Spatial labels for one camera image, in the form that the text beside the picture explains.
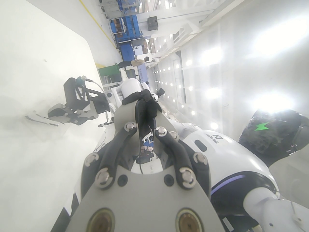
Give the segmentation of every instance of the ceiling light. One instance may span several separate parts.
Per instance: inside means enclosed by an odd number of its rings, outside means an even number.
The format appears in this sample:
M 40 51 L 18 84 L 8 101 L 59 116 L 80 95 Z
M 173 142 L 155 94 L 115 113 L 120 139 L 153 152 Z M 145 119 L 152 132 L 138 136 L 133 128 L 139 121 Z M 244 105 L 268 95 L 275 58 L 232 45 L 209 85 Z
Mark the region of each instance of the ceiling light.
M 219 127 L 219 126 L 218 126 L 217 123 L 215 123 L 215 122 L 212 122 L 212 123 L 211 123 L 211 128 L 212 128 L 213 130 L 216 130 L 218 127 Z
M 278 24 L 260 34 L 254 48 L 259 55 L 273 56 L 296 45 L 308 33 L 309 20 L 295 18 Z
M 210 88 L 206 91 L 206 97 L 208 99 L 216 99 L 221 96 L 221 90 L 217 87 Z
M 223 58 L 223 51 L 220 47 L 214 47 L 205 51 L 201 56 L 201 63 L 205 65 L 218 64 Z
M 165 1 L 165 8 L 166 8 L 166 9 L 169 9 L 169 8 L 170 8 L 170 5 L 169 5 L 169 2 L 168 2 L 168 1 Z
M 292 101 L 284 95 L 269 93 L 258 97 L 253 103 L 253 108 L 255 110 L 261 109 L 263 111 L 273 113 L 286 109 L 292 109 Z

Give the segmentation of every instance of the person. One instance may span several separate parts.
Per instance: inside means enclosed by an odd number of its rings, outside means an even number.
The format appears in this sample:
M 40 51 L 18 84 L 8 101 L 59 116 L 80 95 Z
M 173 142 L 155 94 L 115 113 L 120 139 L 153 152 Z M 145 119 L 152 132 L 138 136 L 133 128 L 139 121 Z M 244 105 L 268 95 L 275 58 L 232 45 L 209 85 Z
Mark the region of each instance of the person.
M 123 67 L 126 67 L 126 66 L 139 66 L 139 65 L 142 65 L 143 63 L 149 61 L 149 57 L 145 57 L 144 59 L 136 59 L 136 60 L 132 60 L 132 61 L 123 61 L 123 62 L 120 62 L 118 64 L 119 68 L 123 68 Z

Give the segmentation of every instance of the humanoid robot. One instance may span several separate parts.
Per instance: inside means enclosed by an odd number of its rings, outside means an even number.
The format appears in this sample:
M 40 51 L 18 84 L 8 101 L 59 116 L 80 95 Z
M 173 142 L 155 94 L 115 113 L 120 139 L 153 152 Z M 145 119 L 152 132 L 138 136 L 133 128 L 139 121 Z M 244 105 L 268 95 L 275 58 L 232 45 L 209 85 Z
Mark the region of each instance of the humanoid robot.
M 178 133 L 174 124 L 160 109 L 148 116 L 144 99 L 120 105 L 109 125 L 113 140 L 84 161 L 81 201 L 52 231 L 237 231 L 229 218 L 266 232 L 309 231 L 309 210 L 280 198 L 268 167 L 251 151 L 194 125 Z M 132 173 L 150 132 L 163 171 Z

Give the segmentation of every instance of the jarvis logo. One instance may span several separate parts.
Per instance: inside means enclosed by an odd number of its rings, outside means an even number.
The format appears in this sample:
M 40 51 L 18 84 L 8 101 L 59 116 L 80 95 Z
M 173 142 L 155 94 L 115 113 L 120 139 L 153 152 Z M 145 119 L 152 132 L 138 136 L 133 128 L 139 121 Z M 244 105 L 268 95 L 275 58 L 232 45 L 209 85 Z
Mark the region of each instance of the jarvis logo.
M 212 141 L 213 141 L 215 144 L 219 143 L 216 139 L 218 139 L 218 140 L 223 139 L 223 138 L 222 138 L 221 136 L 219 136 L 219 135 L 213 135 L 213 136 L 211 136 L 210 134 L 205 134 L 205 135 L 207 135 L 210 139 L 212 139 Z

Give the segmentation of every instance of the wire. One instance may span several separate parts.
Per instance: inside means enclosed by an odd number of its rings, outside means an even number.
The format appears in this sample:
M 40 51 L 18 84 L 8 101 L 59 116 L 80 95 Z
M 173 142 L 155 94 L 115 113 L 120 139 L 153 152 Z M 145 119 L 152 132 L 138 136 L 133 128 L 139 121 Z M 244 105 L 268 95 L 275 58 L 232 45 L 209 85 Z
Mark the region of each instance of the wire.
M 104 145 L 105 145 L 105 140 L 106 140 L 106 137 L 107 137 L 107 134 L 106 134 L 106 131 L 104 131 L 105 133 L 105 138 L 104 140 L 102 141 L 102 143 L 99 145 L 99 147 L 96 148 L 96 152 L 98 152 Z
M 139 145 L 139 169 L 140 169 L 140 172 L 141 172 L 141 174 L 143 174 L 143 169 L 141 168 L 141 139 L 140 139 L 140 145 Z
M 104 90 L 103 90 L 103 88 L 101 88 L 101 86 L 99 85 L 99 84 L 97 84 L 98 85 L 98 87 L 102 90 L 102 92 L 104 93 Z

